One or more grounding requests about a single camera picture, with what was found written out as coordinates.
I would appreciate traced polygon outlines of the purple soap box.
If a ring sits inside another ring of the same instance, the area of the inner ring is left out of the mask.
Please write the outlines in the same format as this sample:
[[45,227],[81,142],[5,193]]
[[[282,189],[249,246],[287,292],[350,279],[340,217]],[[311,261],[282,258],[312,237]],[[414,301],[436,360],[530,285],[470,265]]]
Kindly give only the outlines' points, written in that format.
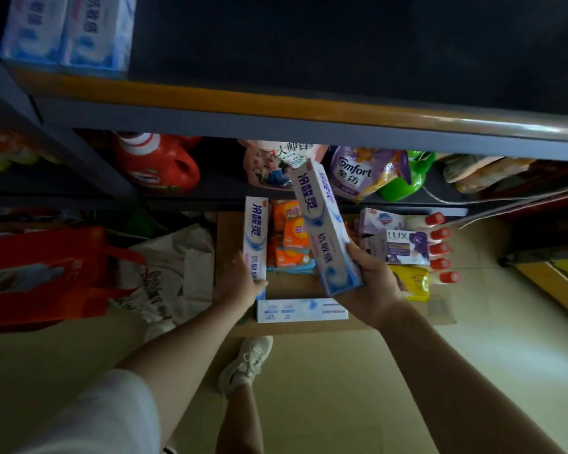
[[429,266],[429,240],[424,231],[388,229],[360,239],[360,248],[390,265]]

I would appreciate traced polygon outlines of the grey metal shelf rack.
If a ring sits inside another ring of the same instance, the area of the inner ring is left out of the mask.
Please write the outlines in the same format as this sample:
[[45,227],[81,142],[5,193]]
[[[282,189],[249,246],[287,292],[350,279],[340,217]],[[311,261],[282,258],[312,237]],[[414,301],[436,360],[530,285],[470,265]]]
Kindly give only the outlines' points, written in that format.
[[[181,109],[154,108],[146,106],[110,105],[60,98],[38,98],[33,100],[15,83],[7,68],[0,63],[0,121],[15,125],[15,117],[28,118],[34,129],[46,135],[59,138],[73,137],[71,129],[124,130],[147,129],[151,132],[177,134],[182,136],[203,136],[213,138],[242,138],[258,136],[283,138],[295,142],[335,142],[349,145],[382,145],[392,148],[457,148],[468,142],[494,144],[497,142],[527,142],[536,140],[493,136],[471,136],[448,132],[417,131],[376,126],[350,125],[278,119],[253,115],[207,113]],[[356,205],[343,200],[342,212],[354,213],[361,207],[375,207],[396,213],[427,214],[442,212],[448,217],[469,216],[470,220],[482,215],[508,213],[509,211],[531,208],[547,203],[568,201],[568,187],[553,191],[552,195],[523,197],[519,200],[495,200],[476,204],[465,204],[462,197],[438,172],[428,174],[427,188],[434,194],[443,194],[447,203],[437,201],[425,190],[412,194],[397,203],[388,203],[378,194],[373,194],[364,203]]]

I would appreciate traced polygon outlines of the person's white garment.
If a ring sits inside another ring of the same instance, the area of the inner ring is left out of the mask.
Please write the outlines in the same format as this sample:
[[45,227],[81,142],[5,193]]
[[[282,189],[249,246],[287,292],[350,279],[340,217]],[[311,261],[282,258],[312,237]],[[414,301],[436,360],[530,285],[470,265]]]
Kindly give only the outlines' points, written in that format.
[[111,370],[13,454],[162,454],[160,418],[148,385]]

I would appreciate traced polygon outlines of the pink printed refill pouch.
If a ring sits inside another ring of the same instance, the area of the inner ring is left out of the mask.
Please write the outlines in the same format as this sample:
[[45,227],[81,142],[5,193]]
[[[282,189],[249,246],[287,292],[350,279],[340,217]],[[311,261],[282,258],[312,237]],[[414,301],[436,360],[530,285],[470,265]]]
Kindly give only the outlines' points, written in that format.
[[273,142],[237,139],[245,147],[243,168],[248,182],[259,188],[292,190],[290,174],[307,160],[321,162],[327,144]]

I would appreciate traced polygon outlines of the yellow packet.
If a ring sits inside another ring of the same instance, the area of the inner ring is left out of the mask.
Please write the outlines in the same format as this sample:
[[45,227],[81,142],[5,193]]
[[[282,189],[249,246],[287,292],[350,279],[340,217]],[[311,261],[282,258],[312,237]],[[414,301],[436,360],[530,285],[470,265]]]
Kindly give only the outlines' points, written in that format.
[[430,300],[429,273],[422,267],[389,265],[403,297],[410,302]]

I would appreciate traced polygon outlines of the person's leg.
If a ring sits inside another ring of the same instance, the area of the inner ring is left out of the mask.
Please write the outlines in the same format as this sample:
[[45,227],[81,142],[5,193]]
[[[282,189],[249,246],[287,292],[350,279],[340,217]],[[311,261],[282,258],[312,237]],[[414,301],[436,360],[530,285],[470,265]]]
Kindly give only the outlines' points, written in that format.
[[227,409],[220,426],[215,453],[264,453],[260,417],[249,382],[235,386],[227,395]]

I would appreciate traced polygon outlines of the pale blue toothpaste box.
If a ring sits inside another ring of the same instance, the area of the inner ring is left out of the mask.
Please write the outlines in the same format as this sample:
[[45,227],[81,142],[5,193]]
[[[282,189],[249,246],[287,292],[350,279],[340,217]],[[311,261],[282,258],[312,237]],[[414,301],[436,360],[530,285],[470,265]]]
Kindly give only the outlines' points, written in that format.
[[346,321],[348,310],[333,298],[290,298],[256,301],[259,324]]

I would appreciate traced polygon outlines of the red detergent bottle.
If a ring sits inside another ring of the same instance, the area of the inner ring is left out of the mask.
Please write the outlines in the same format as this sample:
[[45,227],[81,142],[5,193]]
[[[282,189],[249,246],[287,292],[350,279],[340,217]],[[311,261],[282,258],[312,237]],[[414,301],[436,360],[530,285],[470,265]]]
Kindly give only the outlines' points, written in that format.
[[117,166],[133,182],[159,192],[187,193],[201,178],[189,151],[202,137],[150,132],[114,132]]

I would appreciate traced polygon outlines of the person's left hand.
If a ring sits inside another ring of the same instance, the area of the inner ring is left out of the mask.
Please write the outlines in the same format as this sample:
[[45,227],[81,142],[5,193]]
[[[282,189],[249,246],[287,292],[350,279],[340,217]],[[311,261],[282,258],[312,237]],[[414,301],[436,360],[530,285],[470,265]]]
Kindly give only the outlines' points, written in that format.
[[235,307],[241,313],[246,312],[254,303],[252,296],[253,277],[242,251],[238,251],[224,266],[213,289],[213,302]]

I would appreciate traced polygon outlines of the green plastic bottle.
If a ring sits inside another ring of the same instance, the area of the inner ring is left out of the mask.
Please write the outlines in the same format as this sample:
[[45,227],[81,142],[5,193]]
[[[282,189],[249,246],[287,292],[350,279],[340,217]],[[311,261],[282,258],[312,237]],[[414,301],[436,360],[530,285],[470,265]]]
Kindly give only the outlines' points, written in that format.
[[397,177],[388,182],[377,193],[388,202],[399,202],[422,189],[426,175],[436,160],[435,152],[408,152],[409,182]]

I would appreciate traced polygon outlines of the large blue white toothpaste box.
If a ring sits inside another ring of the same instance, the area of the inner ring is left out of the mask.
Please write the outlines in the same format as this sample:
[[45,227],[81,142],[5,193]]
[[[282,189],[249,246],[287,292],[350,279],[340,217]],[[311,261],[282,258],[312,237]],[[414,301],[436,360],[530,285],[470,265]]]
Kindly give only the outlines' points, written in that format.
[[347,250],[351,240],[323,165],[308,159],[293,169],[291,182],[327,296],[362,286],[360,269]]

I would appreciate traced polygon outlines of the blue white toothpaste carton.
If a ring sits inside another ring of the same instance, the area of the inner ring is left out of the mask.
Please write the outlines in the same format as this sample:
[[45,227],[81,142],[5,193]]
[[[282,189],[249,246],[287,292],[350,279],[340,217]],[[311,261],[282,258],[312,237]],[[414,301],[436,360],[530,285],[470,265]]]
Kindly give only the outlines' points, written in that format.
[[68,75],[128,75],[137,0],[68,0],[59,64]]
[[59,68],[68,0],[11,0],[0,59],[25,68]]

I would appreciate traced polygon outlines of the slim blue white toothpaste box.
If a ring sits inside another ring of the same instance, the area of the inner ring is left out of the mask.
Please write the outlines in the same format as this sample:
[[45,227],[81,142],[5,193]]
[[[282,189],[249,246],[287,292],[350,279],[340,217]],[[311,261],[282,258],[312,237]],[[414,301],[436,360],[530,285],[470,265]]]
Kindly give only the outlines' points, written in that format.
[[269,219],[268,198],[245,198],[242,252],[255,282],[266,279]]

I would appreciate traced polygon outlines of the person's white sneaker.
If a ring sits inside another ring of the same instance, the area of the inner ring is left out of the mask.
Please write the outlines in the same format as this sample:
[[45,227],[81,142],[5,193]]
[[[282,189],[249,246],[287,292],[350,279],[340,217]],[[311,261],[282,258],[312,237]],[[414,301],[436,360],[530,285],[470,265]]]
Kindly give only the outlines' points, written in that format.
[[220,373],[218,381],[220,393],[227,397],[238,386],[251,386],[261,372],[272,350],[273,342],[273,336],[245,338],[236,358]]

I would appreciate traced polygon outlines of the beige refill pouch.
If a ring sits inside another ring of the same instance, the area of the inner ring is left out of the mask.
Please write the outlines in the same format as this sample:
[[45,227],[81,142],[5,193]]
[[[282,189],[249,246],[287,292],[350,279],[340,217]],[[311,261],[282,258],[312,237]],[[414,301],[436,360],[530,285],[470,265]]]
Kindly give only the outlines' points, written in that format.
[[475,194],[508,177],[527,171],[535,159],[461,155],[447,163],[443,177],[462,194]]

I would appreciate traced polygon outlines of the person's right forearm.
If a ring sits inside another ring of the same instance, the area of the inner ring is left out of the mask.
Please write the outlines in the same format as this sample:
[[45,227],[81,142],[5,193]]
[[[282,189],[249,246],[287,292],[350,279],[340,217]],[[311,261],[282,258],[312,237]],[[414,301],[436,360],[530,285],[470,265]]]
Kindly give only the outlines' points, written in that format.
[[379,331],[439,454],[566,454],[404,299],[379,299]]

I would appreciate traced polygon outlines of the white soap box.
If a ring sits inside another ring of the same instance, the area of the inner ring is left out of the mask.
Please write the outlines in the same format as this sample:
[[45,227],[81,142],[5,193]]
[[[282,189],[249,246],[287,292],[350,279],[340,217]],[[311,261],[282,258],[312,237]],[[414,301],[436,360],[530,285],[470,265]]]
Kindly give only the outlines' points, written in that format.
[[403,215],[366,207],[359,213],[356,230],[359,236],[373,236],[387,230],[405,230]]

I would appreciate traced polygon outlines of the red shopping bag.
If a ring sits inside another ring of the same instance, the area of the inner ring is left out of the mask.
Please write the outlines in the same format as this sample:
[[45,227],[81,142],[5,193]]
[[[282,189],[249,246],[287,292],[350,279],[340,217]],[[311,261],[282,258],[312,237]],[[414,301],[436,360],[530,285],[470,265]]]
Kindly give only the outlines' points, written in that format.
[[1,236],[0,333],[104,315],[110,300],[128,297],[143,285],[120,288],[116,260],[139,266],[141,280],[147,277],[144,257],[112,246],[101,226]]

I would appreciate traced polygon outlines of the white printed cloth bag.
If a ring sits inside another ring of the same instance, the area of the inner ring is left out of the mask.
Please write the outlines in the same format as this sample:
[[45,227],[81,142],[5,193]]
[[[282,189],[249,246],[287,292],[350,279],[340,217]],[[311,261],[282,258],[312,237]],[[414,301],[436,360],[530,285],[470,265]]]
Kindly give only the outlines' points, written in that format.
[[186,323],[211,305],[215,247],[208,229],[192,224],[130,250],[141,254],[146,265],[120,260],[116,271],[118,287],[136,290],[114,302],[148,323],[145,343]]

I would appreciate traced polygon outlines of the orange packet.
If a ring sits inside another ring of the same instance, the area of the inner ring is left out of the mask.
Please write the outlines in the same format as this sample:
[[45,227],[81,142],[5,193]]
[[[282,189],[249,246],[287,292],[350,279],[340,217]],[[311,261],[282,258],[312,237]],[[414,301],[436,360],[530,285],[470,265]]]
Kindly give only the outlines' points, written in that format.
[[289,220],[301,216],[296,200],[271,200],[273,231],[283,233]]
[[282,246],[287,251],[308,252],[310,237],[302,216],[288,217],[282,233]]
[[315,261],[308,251],[275,249],[275,268],[279,270],[301,271],[312,269]]

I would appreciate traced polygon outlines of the yellow bottles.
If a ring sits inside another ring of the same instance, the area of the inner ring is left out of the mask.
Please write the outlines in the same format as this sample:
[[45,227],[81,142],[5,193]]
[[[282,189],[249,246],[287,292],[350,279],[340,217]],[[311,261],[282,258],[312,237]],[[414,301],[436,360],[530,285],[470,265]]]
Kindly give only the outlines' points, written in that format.
[[15,132],[0,129],[0,172],[6,171],[12,164],[31,166],[44,159],[55,165],[61,165],[58,158]]

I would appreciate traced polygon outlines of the person's right hand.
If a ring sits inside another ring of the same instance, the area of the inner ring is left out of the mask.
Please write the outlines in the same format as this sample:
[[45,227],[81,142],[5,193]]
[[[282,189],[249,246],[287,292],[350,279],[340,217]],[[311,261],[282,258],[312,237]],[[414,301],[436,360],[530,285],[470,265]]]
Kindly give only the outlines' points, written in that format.
[[396,278],[386,262],[378,259],[378,275],[357,288],[334,296],[334,300],[365,325],[382,331],[394,316],[409,309]]

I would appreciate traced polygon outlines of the yellow display stand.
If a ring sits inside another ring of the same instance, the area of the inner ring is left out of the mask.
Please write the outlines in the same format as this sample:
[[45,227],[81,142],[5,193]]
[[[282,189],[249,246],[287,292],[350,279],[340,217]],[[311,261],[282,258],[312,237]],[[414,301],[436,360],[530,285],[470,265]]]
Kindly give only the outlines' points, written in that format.
[[514,268],[568,311],[568,246],[515,251],[497,263]]

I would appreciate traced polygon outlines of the purple fabric softener pouch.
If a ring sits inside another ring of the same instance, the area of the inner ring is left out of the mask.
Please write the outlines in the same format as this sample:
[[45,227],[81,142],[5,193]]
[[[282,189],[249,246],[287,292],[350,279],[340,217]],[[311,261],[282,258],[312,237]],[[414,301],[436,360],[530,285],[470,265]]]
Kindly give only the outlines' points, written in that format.
[[409,182],[408,152],[338,146],[328,174],[335,196],[362,202],[397,177]]

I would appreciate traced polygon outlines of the person's left forearm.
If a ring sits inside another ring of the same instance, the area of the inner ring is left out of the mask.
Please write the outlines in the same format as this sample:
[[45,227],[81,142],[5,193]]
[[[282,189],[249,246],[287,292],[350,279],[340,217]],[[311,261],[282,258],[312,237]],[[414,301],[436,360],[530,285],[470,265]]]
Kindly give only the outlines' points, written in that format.
[[221,344],[254,300],[254,295],[236,295],[214,301],[189,322],[143,344],[117,365],[140,377],[150,389],[159,415],[161,448],[174,434]]

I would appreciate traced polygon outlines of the brown cardboard box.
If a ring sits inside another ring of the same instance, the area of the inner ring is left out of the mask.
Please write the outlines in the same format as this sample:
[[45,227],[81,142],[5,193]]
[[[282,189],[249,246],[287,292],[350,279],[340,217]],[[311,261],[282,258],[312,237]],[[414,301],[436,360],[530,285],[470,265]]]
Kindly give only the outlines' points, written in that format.
[[[243,212],[217,213],[216,278],[223,273],[225,263],[242,250],[244,217]],[[269,281],[266,288],[266,297],[269,300],[323,298],[320,283],[313,275],[269,272],[266,278]],[[457,323],[445,291],[432,294],[430,300],[426,303],[411,302],[410,304],[433,326],[450,326]],[[348,320],[259,324],[256,320],[256,308],[252,307],[228,336],[230,338],[246,338],[368,329],[367,325],[352,315],[349,316]]]

